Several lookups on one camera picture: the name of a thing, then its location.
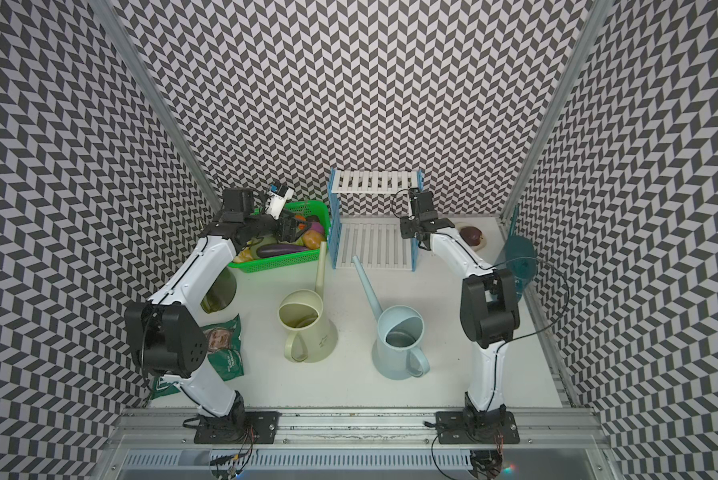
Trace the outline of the light blue watering can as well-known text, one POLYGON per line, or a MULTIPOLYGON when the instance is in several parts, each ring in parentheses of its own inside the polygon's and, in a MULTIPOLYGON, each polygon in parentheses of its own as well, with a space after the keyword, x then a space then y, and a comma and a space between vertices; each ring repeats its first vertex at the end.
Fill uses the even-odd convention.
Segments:
POLYGON ((376 320, 377 338, 371 356, 376 370, 391 380, 420 378, 431 366, 421 348, 425 322, 421 314, 409 306, 383 308, 358 256, 352 258, 362 287, 376 320))

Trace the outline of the teal watering can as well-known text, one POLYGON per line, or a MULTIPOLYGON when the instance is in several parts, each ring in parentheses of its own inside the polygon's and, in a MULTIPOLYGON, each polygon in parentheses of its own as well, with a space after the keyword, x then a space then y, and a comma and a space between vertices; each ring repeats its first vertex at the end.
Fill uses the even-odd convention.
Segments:
POLYGON ((504 247, 496 260, 499 268, 506 268, 512 272, 518 300, 522 298, 524 290, 532 283, 538 272, 535 246, 529 238, 518 234, 520 208, 520 205, 514 207, 504 247))

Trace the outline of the olive green watering can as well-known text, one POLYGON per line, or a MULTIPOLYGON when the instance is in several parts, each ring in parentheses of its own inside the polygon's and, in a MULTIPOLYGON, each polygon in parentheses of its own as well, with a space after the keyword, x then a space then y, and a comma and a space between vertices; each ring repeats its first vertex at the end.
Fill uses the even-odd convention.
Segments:
POLYGON ((237 280, 233 270, 226 266, 218 275, 201 301, 205 313, 216 313, 226 309, 237 294, 237 280))

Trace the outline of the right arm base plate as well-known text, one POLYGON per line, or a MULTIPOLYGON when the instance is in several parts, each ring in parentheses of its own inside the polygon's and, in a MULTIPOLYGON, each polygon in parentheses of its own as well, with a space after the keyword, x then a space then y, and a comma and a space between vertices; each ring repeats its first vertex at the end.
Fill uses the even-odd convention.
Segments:
POLYGON ((508 410, 478 412, 475 416, 464 410, 437 411, 435 425, 444 445, 516 445, 521 441, 516 419, 508 410))

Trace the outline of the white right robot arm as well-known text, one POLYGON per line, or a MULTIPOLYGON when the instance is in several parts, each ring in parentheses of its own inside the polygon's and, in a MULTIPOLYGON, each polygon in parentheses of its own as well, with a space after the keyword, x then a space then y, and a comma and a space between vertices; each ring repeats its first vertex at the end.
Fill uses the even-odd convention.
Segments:
POLYGON ((505 359, 521 323, 515 277, 509 269, 479 257, 455 224, 438 216, 432 192, 420 188, 404 192, 409 214, 400 218, 402 237, 416 240, 444 260, 462 281, 460 324, 475 347, 465 409, 474 417, 484 416, 505 404, 505 359))

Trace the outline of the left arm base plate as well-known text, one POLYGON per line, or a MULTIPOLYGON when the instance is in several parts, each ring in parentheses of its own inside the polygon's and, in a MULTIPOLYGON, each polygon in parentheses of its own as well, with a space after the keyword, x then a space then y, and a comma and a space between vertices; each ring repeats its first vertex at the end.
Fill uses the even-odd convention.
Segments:
POLYGON ((183 424, 188 428, 194 425, 194 443, 207 445, 241 445, 244 441, 254 445, 270 445, 275 441, 281 414, 276 410, 247 412, 241 423, 229 418, 197 416, 183 424))

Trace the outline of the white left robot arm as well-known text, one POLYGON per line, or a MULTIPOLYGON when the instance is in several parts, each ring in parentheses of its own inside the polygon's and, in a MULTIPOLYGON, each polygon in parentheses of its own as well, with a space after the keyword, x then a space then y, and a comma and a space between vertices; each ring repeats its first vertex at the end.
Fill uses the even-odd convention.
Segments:
POLYGON ((250 240, 273 235, 291 241, 302 234, 295 215, 285 210, 293 194, 290 186, 271 183, 263 211, 255 214, 253 189, 225 189, 220 211, 184 264, 148 300, 128 304, 123 315, 137 368, 179 388, 200 414, 237 427, 245 422, 243 397, 211 365, 209 340, 199 326, 201 319, 219 320, 228 308, 208 313, 201 302, 250 240))

